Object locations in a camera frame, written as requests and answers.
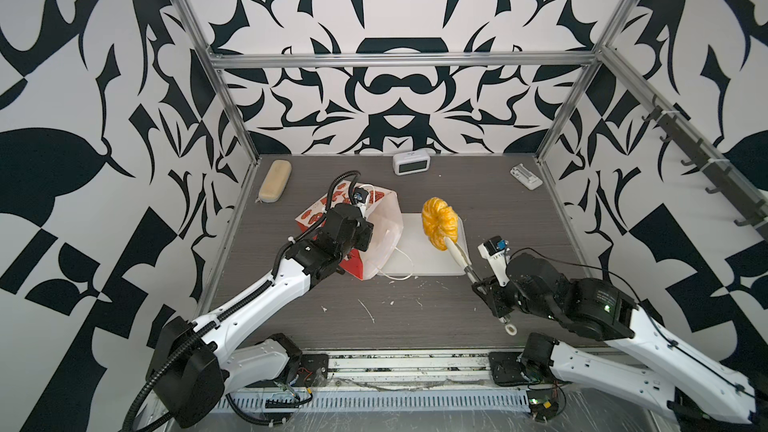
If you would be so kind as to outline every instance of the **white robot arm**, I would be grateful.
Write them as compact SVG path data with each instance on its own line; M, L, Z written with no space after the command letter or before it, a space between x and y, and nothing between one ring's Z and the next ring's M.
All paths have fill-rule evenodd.
M504 241L497 236L481 247L488 249L487 256L497 257L500 244ZM511 258L504 277L508 283L501 286L494 270L494 276L472 285L494 316L509 319L516 308L554 320L581 337L605 341L649 368L618 364L534 333L519 359L524 377L586 384L671 419L758 421L758 406L764 402L744 374L685 343L611 283L598 278L569 281L548 261L530 254Z
M287 385L296 374L301 354L287 337L277 334L256 346L236 349L286 304L334 272L343 272L339 264L353 248L363 252L368 249L373 225L364 216L368 192L355 188L359 176L360 172L349 171L334 179L326 203L332 203L332 194L341 180L353 177L351 203L336 204L303 234L283 245L272 271L194 321L176 318L163 327L147 383L124 419L124 432L132 430L151 390L168 413L142 430L154 430L170 418L181 427L190 427L205 417L223 395L254 382L275 380ZM260 419L244 418L262 424Z

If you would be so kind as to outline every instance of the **orange pumpkin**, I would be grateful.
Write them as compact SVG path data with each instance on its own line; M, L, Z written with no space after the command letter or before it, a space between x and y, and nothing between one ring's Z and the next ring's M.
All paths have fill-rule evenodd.
M422 226L429 241L439 250L446 250L444 237L458 240L458 216L445 200L430 198L422 208Z

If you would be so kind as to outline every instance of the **digital alarm clock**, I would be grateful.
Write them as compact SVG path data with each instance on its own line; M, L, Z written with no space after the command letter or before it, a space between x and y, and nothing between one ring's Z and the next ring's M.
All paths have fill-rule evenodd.
M392 168L398 176L424 172L429 168L429 154L424 149L395 154L392 156Z

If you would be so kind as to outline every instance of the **metal rail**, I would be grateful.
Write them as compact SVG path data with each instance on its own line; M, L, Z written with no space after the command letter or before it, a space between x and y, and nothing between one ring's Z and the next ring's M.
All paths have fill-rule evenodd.
M596 54L600 48L606 44L613 43L616 36L624 28L624 24L627 22L629 14L638 2L640 2L640 0L619 0L603 33L600 34L600 38L594 44L594 48L592 49L593 53ZM558 142L558 138L562 134L565 125L568 123L568 120L571 119L574 110L576 110L578 101L581 99L587 88L589 88L594 75L598 72L598 68L599 65L593 65L582 69L581 76L576 79L576 83L571 87L568 97L565 98L563 105L560 107L560 110L552 122L552 126L547 130L547 135L544 136L542 144L536 151L536 157L540 160L544 160L547 157L547 154L552 150L552 147L554 147L554 144Z
M445 52L445 53L327 53L327 54L213 54L217 69L269 69L286 67L391 67L391 66L505 66L581 65L594 60L590 51Z
M235 105L235 102L232 100L229 89L226 87L226 83L222 79L219 71L217 71L210 62L208 44L203 35L203 31L200 30L200 25L195 18L194 12L192 11L192 5L190 5L188 0L170 0L170 2L179 13L181 25L184 26L184 31L187 32L187 35L192 42L192 46L197 53L197 58L200 60L200 64L203 66L208 81L224 105L224 113L226 114L226 118L230 120L232 127L235 129L237 139L245 149L250 161L255 164L259 159L259 153L256 150L253 141L250 139L250 134L245 127L243 116L240 114L240 109L237 108L237 105Z

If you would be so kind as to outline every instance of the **black cable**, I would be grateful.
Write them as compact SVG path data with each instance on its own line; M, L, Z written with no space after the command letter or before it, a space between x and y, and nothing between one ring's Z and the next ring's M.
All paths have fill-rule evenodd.
M123 428L122 432L130 432L130 428L133 427L134 420L136 420L136 415L139 412L139 409L141 408L141 405L144 403L144 400L147 399L147 396L149 395L149 392L152 391L154 386L158 383L159 379L165 375L166 372L168 372L168 369L171 365L179 358L182 354L187 352L190 348L192 348L193 345L196 345L201 337L206 335L208 332L214 330L216 327L216 322L208 322L205 326L202 327L199 331L192 334L186 341L184 341L174 352L168 357L168 360L165 361L165 364L163 364L162 367L157 369L147 380L147 383L144 384L144 386L141 388L139 393L136 395L136 398L134 399L133 403L131 403L130 407L128 408L128 412L125 414L125 418L123 419ZM153 427L156 425L157 422L162 420L162 418L159 418L152 424L150 424L148 427Z
M562 394L562 396L563 396L563 407L562 408L559 407L560 406L560 400L558 400L558 411L554 413L552 418L556 418L557 416L559 416L560 414L565 412L565 406L568 405L568 397L565 395L565 391L563 390L563 388L560 387L557 384L557 382L555 382L554 386L556 387L557 390L560 390L560 394Z
M357 179L360 178L360 176L356 176L350 181L350 186L346 190L346 194L350 197L350 203L354 206L357 204L357 199L355 198L355 187L357 187Z
M659 326L658 326L658 325L656 325L656 321L654 320L654 318L653 318L653 317L651 317L651 316L650 316L650 312L648 312L648 310L647 310L647 309L646 309L646 308L645 308L645 307L644 307L644 306L643 306L643 305L640 303L640 296L638 295L638 293L637 293L637 292L634 290L634 288L633 288L633 287L632 287L632 286L631 286L631 285L630 285L630 284L629 284L629 283L628 283L628 282L627 282L627 281L626 281L626 280L625 280L623 277L621 277L619 274L615 274L615 273L613 273L613 272L609 271L608 269L606 269L606 268L602 268L602 267L595 267L595 266L593 266L593 265L586 265L586 264L577 264L576 262L566 262L566 261L564 261L564 260L559 260L559 259L556 259L556 258L547 257L546 255L542 254L541 252L539 252L538 250L536 250L536 249L535 249L535 248L533 248L533 247L523 247L523 248L519 248L518 250L516 250L516 251L514 251L512 254L510 254L510 255L509 255L509 257L510 257L510 258L512 258L512 257L513 257L513 256L515 256L516 254L518 254L518 252L522 252L523 250L530 250L530 251L532 251L533 253L535 253L535 254L537 254L537 255L540 255L540 256L542 256L543 258L546 258L547 260L551 260L552 262L559 262L559 263L561 263L561 264L566 264L566 265L576 265L577 267L587 267L587 268L593 268L593 269L595 269L595 270L599 270L599 271L607 272L607 273L609 273L610 275L613 275L614 277L618 278L618 279L619 279L619 280L621 280L623 283L625 283L625 284L627 285L627 287L629 287L629 290L631 290L631 291L632 291L632 295L634 295L634 298L635 298L635 299L638 301L638 306L640 306L640 308L641 308L641 309L643 309L643 312L645 312L645 314L648 316L648 320L649 320L649 321L650 321L650 323L651 323L651 324L654 326L654 328L656 329L656 332L658 333L658 335L659 335L659 336L661 336L661 338L662 338L663 340L667 341L667 344L668 344L669 348L676 348L677 350L679 350L680 352L682 352L683 354L685 354L685 355L686 355L686 356L687 356L689 359L691 359L691 360L695 361L696 363L698 363L698 365L700 365L700 366L704 367L704 368L705 368L705 369L707 369L709 372L712 372L713 374L715 374L715 375L716 375L718 378L720 378L721 380L723 380L723 381L724 381L726 384L728 384L729 386L731 386L732 388L734 388L734 389L736 390L736 392L741 392L742 394L746 395L747 397L750 397L750 398L755 398L755 396L754 396L754 395L752 395L752 394L750 394L749 392L747 392L746 390L744 390L744 386L743 386L743 385L741 385L741 384L734 384L734 383L733 383L733 382L731 382L730 380L728 380L728 379L726 379L725 377L723 377L722 375L718 374L718 373L717 373L717 372L716 372L714 369L712 369L710 366L706 365L706 364L705 364L704 362L702 362L701 360L697 359L697 358L696 358L696 357L694 357L693 355L689 354L688 352L686 352L685 350L683 350L682 348L680 348L680 345L677 343L677 341L672 341L672 340L669 340L669 339L667 338L667 336L666 336L666 335L664 335L664 334L661 332L661 329L659 329Z
M328 193L326 195L327 209L330 209L330 204L333 198L333 192L336 186L339 184L339 182L341 182L341 180L345 178L352 177L352 176L355 177L352 180L352 183L357 182L357 179L360 177L360 171L349 170L333 179L330 187L328 188ZM317 222L312 224L312 226L310 226L302 234L300 234L299 237L296 239L296 242L304 239L304 237L308 236L309 234L317 230L317 228L325 221L325 216L326 216L326 213L323 212L321 218ZM275 257L275 263L272 269L273 277L276 277L277 270L280 267L280 261L283 259L283 255L286 253L286 251L291 245L293 245L292 242L286 242L282 247L280 247L280 250L278 251L277 256ZM267 290L269 287L271 287L273 284L274 282L264 281L264 283L261 286L259 286L255 291L245 296L242 300L238 301L235 305L228 308L224 312L218 314L216 316L216 319L218 319L219 322L222 322L223 320L227 319L232 314L234 314L235 312L245 307L248 303L251 303L256 297L264 293L264 291ZM174 350L174 352L170 356L168 356L168 360L165 361L163 366L157 369L151 375L149 380L147 380L147 383L144 384L144 386L141 388L139 393L136 395L136 398L134 399L133 403L131 403L130 407L128 408L128 412L125 414L125 418L123 418L123 427L122 429L120 429L121 432L131 432L130 428L133 427L133 423L136 420L136 416L138 415L141 405L147 399L147 396L149 396L149 392L152 391L152 389L158 383L160 378L162 378L166 374L166 372L168 372L168 369L170 368L170 366L173 365L173 363L176 360L178 360L178 358L181 357L182 354L184 354L190 348L192 348L193 345L196 345L198 341L201 341L201 338L204 335L206 335L208 332L212 331L214 328L216 328L216 322L208 322L208 324L206 324L202 329L195 332L186 341L184 341L176 350ZM173 416L171 415L171 412L168 412L167 414L163 415L152 424L149 424L147 427L144 427L143 429L141 429L141 432L145 432L145 431L150 432L151 430L155 430L162 424L165 424L166 422L168 422L168 420L170 420L170 418L172 417Z
M310 392L310 396L304 400L298 400L296 402L285 404L285 406L288 407L299 407L300 405L308 404L312 401L312 392ZM274 420L268 420L268 419L262 419L258 417L254 417L253 415L249 415L247 412L245 412L243 409L237 407L237 404L235 403L235 400L232 398L232 394L226 395L226 402L230 405L230 408L233 412L235 412L235 415L241 419L243 419L245 422L253 425L264 425L269 427L270 424L273 426L275 425L283 425L285 422L275 422Z
M140 429L136 430L135 432L152 432L152 430L157 430L160 428L163 424L168 422L168 420L174 418L174 415L172 412L166 412L162 416L160 416L159 419L157 419L155 422L146 425L144 427L141 427Z
M267 420L267 419L260 419L256 418L252 415L248 415L243 409L237 407L237 404L235 403L235 400L232 398L232 394L226 395L226 402L230 405L230 408L233 412L235 412L235 415L241 419L243 419L248 424L253 425L263 425L269 427L270 424L272 425L283 425L284 422L275 422L273 420Z
M294 238L293 242L286 242L285 244L283 244L280 247L280 250L277 251L277 255L275 256L275 261L272 264L272 277L274 277L274 278L277 277L277 270L280 268L280 261L283 260L283 255L285 255L286 251L291 247L291 245L297 243L300 240L303 240L306 237L311 237L310 234L313 234L315 232L315 230L317 230L318 227L321 226L326 221L327 211L331 209L331 203L332 203L332 200L333 200L333 193L336 190L336 186L339 185L339 182L341 182L345 178L353 177L353 176L354 176L354 179L352 180L350 185L354 184L354 183L357 183L357 179L360 177L360 171L359 170L349 170L349 171L344 172L343 174L339 175L338 177L334 178L331 181L331 185L328 188L328 193L326 194L326 204L325 204L324 210L322 211L322 215L307 230L305 230L304 232L299 234L298 237Z

